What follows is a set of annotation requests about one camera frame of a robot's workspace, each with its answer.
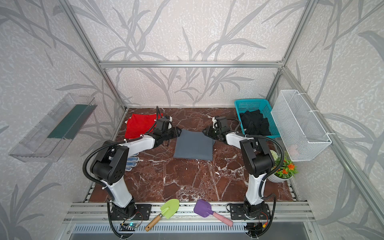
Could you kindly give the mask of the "red folded t-shirt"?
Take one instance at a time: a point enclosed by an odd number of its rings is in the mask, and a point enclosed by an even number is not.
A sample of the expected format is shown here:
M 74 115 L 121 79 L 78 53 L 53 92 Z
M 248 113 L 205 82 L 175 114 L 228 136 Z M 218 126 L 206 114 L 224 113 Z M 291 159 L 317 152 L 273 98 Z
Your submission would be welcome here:
M 155 124 L 156 117 L 156 114 L 132 114 L 131 118 L 127 121 L 125 139 L 139 138 L 141 135 L 147 133 L 150 128 Z

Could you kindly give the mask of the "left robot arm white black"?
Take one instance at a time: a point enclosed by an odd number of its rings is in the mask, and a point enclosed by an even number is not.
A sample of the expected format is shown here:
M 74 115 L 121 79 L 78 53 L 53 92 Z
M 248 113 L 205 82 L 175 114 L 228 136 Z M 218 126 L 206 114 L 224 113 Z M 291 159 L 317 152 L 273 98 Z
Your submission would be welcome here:
M 124 175 L 129 158 L 140 152 L 159 147 L 164 141 L 181 136 L 182 130 L 172 125 L 169 116 L 155 120 L 149 133 L 120 142 L 105 141 L 94 150 L 83 163 L 83 174 L 92 182 L 102 186 L 110 199 L 110 208 L 119 217 L 129 219 L 136 212 L 134 197 L 129 192 Z

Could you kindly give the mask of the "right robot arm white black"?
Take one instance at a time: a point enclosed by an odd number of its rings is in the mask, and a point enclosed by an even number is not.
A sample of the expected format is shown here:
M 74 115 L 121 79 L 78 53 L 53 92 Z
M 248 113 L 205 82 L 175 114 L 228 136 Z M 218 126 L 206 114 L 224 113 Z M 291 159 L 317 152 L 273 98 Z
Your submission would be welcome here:
M 243 135 L 239 132 L 231 131 L 228 126 L 227 118 L 213 117 L 213 125 L 203 130 L 205 136 L 223 142 L 229 146 L 234 146 L 242 151 L 242 157 L 247 172 L 249 173 L 248 190 L 245 195 L 244 205 L 230 204 L 231 218 L 233 220 L 256 219 L 265 217 L 266 220 L 273 218 L 274 213 L 270 211 L 266 199 L 271 197 L 276 202 L 276 195 L 264 196 L 265 182 L 273 174 L 272 168 L 275 166 L 275 158 L 267 142 L 276 145 L 280 150 L 281 156 L 284 152 L 277 141 L 265 136 Z

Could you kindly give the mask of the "grey t-shirt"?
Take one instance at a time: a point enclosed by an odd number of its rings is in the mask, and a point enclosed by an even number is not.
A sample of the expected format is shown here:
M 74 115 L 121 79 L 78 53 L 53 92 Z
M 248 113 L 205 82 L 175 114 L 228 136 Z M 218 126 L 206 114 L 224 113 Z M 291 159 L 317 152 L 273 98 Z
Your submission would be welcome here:
M 215 140 L 202 132 L 182 130 L 177 138 L 174 158 L 189 160 L 213 161 L 213 146 Z

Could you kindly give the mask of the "potted artificial flower plant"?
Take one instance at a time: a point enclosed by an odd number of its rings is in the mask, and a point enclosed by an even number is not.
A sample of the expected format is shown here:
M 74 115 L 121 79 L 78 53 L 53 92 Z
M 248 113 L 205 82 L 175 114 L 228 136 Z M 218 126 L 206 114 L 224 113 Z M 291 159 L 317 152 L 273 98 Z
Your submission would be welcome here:
M 273 174 L 268 177 L 268 181 L 272 183 L 283 183 L 298 173 L 298 169 L 290 159 L 287 151 L 284 151 L 285 159 L 282 166 Z

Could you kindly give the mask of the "clear plastic wall shelf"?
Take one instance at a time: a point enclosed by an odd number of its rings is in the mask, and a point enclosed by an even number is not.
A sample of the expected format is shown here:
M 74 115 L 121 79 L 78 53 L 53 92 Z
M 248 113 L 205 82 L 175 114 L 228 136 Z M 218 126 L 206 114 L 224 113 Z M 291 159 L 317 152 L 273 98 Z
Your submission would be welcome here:
M 95 98 L 67 94 L 9 152 L 24 162 L 57 162 L 96 109 Z

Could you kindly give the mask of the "blue dotted work glove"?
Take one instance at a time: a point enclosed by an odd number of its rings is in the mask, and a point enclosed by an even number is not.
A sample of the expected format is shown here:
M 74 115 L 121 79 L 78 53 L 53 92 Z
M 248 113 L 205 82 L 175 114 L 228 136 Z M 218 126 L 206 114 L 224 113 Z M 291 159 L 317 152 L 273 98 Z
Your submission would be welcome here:
M 125 171 L 130 172 L 134 167 L 138 165 L 138 162 L 140 161 L 140 158 L 138 157 L 139 154 L 134 154 L 131 157 L 127 158 Z

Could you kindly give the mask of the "teal plastic basket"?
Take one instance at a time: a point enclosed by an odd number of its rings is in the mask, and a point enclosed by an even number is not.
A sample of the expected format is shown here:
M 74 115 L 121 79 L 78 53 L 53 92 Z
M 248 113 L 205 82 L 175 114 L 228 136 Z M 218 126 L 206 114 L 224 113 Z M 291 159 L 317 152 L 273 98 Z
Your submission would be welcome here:
M 272 117 L 272 107 L 265 99 L 243 99 L 235 101 L 240 128 L 246 135 L 262 135 L 271 139 L 280 133 Z

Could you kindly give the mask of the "aluminium frame enclosure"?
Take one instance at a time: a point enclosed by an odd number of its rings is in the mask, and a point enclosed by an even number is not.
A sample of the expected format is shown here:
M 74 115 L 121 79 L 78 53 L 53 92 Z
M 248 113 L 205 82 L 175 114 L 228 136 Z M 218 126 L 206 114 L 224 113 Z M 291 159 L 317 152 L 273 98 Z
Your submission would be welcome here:
M 76 13 L 71 6 L 69 1 L 58 1 L 59 8 L 62 13 L 68 18 L 70 24 L 77 33 L 79 39 L 84 45 L 85 49 L 91 56 L 93 64 L 96 67 L 97 73 L 99 73 L 104 82 L 107 83 L 107 87 L 112 91 L 115 98 L 117 98 L 118 103 L 121 105 L 121 108 L 125 109 L 127 106 L 123 102 L 121 96 L 116 90 L 116 87 L 109 79 L 106 74 L 105 69 L 102 67 L 103 64 L 106 64 L 107 68 L 276 68 L 279 69 L 277 76 L 274 78 L 273 84 L 267 95 L 267 99 L 270 100 L 273 92 L 276 90 L 276 87 L 280 81 L 281 76 L 286 78 L 286 81 L 290 86 L 297 90 L 302 96 L 309 108 L 313 109 L 315 116 L 319 120 L 322 127 L 325 131 L 330 132 L 332 145 L 331 149 L 335 153 L 340 164 L 345 169 L 349 178 L 352 180 L 360 195 L 364 198 L 369 208 L 371 208 L 378 222 L 384 228 L 384 200 L 380 196 L 379 192 L 372 185 L 368 177 L 363 173 L 363 170 L 358 166 L 357 162 L 354 160 L 352 155 L 349 153 L 345 145 L 342 143 L 342 140 L 336 135 L 332 130 L 332 127 L 326 121 L 324 115 L 321 114 L 318 107 L 309 97 L 306 90 L 303 89 L 301 84 L 298 82 L 297 78 L 292 74 L 292 71 L 288 68 L 287 63 L 292 56 L 294 48 L 299 42 L 299 38 L 303 35 L 303 32 L 310 21 L 310 18 L 313 15 L 315 7 L 319 4 L 319 1 L 305 1 L 306 5 L 304 7 L 303 15 L 301 16 L 298 26 L 294 31 L 293 38 L 289 43 L 288 49 L 284 54 L 284 58 L 280 61 L 248 61 L 248 62 L 235 62 L 235 61 L 107 61 L 101 62 L 96 55 L 94 47 L 91 45 L 89 38 L 86 36 L 85 30 L 82 28 L 79 19 L 76 16 Z

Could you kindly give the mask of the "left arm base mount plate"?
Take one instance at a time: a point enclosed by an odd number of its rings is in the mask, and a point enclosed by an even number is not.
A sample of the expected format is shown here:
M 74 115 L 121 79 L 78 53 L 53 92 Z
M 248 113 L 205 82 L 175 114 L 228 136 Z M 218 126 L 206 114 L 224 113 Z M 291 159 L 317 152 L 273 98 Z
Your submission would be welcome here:
M 147 221 L 151 214 L 151 204 L 128 205 L 125 208 L 117 207 L 112 204 L 110 216 L 112 221 L 135 220 Z

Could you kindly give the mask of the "small green circuit board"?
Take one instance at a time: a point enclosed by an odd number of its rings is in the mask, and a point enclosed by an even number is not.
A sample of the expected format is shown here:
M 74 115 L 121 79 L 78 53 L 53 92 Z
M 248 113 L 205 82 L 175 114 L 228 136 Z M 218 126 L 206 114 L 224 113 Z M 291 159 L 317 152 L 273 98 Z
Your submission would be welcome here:
M 134 232 L 142 223 L 122 223 L 120 224 L 120 232 Z

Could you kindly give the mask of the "black t-shirt in basket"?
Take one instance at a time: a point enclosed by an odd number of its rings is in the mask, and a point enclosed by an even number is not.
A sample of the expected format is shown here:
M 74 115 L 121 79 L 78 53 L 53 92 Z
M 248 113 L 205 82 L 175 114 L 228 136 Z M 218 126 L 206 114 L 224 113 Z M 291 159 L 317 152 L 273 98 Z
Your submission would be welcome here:
M 271 136 L 271 132 L 269 130 L 269 121 L 267 118 L 263 117 L 263 114 L 260 112 L 260 110 L 240 113 L 240 118 L 245 134 Z

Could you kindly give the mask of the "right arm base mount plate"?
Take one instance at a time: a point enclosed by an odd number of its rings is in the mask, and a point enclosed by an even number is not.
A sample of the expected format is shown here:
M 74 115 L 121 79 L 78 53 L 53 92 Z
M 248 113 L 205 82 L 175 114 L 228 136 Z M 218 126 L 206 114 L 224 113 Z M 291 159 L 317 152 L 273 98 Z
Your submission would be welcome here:
M 268 221 L 271 218 L 269 206 L 264 202 L 258 205 L 230 203 L 227 204 L 227 210 L 230 212 L 232 220 Z

